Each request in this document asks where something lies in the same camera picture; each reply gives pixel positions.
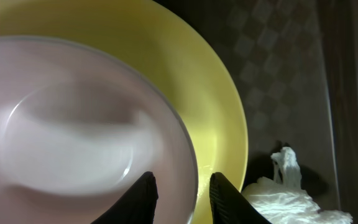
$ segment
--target yellow plate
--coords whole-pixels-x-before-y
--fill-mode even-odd
[[[212,48],[151,0],[0,0],[0,35],[46,35],[101,49],[154,83],[179,112],[199,173],[193,223],[212,223],[209,178],[238,189],[247,164],[247,128],[233,81]]]

